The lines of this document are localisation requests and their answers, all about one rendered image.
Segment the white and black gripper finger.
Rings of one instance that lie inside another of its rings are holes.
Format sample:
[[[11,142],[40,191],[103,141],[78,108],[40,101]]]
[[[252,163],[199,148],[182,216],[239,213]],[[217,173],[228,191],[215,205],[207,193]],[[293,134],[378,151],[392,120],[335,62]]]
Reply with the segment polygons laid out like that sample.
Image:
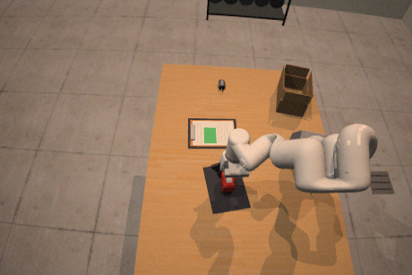
[[[218,172],[217,175],[219,176],[219,178],[221,178],[221,171],[220,171],[220,162],[211,165],[211,168],[214,169],[214,171]]]

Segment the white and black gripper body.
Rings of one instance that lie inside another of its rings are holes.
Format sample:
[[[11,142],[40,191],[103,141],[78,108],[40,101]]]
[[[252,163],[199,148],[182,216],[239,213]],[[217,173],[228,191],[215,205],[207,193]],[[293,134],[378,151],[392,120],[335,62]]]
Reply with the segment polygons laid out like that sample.
[[[225,168],[228,168],[228,160],[226,158],[226,151],[224,151],[220,157],[220,171],[224,172]]]

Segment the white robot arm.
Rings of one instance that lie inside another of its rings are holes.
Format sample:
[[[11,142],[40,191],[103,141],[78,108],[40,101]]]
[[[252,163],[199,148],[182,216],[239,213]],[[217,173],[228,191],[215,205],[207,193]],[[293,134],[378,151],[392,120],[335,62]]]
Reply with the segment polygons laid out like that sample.
[[[353,124],[339,134],[327,136],[324,141],[320,138],[286,140],[272,133],[249,145],[250,134],[245,129],[236,128],[227,140],[228,168],[224,170],[224,177],[249,177],[251,171],[270,157],[276,168],[295,170],[296,189],[302,192],[357,193],[368,189],[371,184],[370,158],[378,145],[374,129]]]

